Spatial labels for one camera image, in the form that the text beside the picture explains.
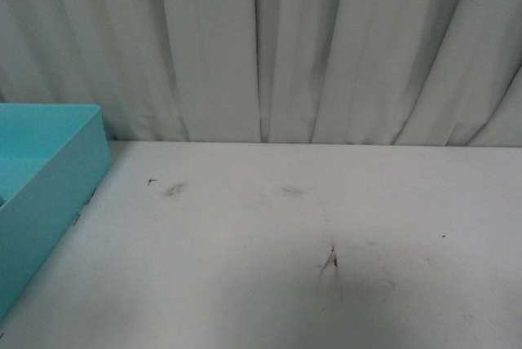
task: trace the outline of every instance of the turquoise plastic tray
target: turquoise plastic tray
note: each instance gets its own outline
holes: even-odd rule
[[[99,106],[0,104],[0,320],[110,165]]]

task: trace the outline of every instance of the white curtain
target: white curtain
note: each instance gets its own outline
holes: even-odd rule
[[[0,0],[0,100],[118,139],[522,146],[522,0]]]

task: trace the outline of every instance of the white table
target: white table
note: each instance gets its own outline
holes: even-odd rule
[[[520,149],[111,149],[0,349],[522,347]]]

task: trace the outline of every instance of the scratch mark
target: scratch mark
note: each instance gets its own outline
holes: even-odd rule
[[[96,192],[96,189],[94,189],[94,190],[92,191],[91,196],[89,197],[89,199],[87,199],[87,201],[85,201],[85,202],[83,203],[83,205],[87,205],[89,202],[91,202],[91,200],[92,200],[92,196],[95,195],[95,192]]]
[[[338,268],[337,254],[335,253],[334,245],[332,245],[332,250],[330,251],[330,255],[328,256],[328,259],[326,259],[326,262],[322,265],[322,269],[319,272],[319,276],[317,277],[316,289],[317,290],[319,289],[319,286],[321,284],[321,277],[323,276],[323,272],[330,265],[335,266],[334,283],[339,288],[339,298],[342,302],[343,301],[343,281],[341,280],[341,273]]]
[[[325,264],[323,265],[323,268],[321,269],[321,272],[319,273],[319,277],[323,274],[323,271],[331,264],[334,264],[335,267],[337,267],[337,255],[335,254],[335,248],[334,245],[332,245],[332,250],[330,252],[330,255],[328,256],[328,259],[326,259]]]
[[[184,187],[185,187],[185,182],[178,183],[178,184],[172,186],[171,188],[167,188],[165,191],[165,195],[167,197],[172,197],[177,194],[181,194],[183,192]]]
[[[385,303],[390,298],[390,296],[392,295],[393,291],[395,290],[395,282],[393,282],[391,280],[386,280],[385,278],[382,278],[381,281],[387,282],[390,285],[389,293],[388,294],[384,294],[383,303]]]

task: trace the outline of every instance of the stain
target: stain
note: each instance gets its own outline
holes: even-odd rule
[[[268,202],[267,196],[261,192],[253,194],[240,193],[239,195],[241,201],[256,212],[267,213],[273,210],[273,207]]]
[[[186,186],[186,183],[185,182],[182,182],[182,183],[178,183],[178,184],[175,184],[174,186],[172,186],[171,188],[167,188],[165,190],[165,195],[167,197],[175,197],[177,196],[178,194],[181,194],[184,190]]]
[[[395,291],[396,283],[385,278],[361,277],[347,284],[344,293],[354,303],[385,303]]]
[[[283,191],[283,196],[285,197],[300,197],[306,194],[306,192],[297,186],[284,186],[281,188]]]

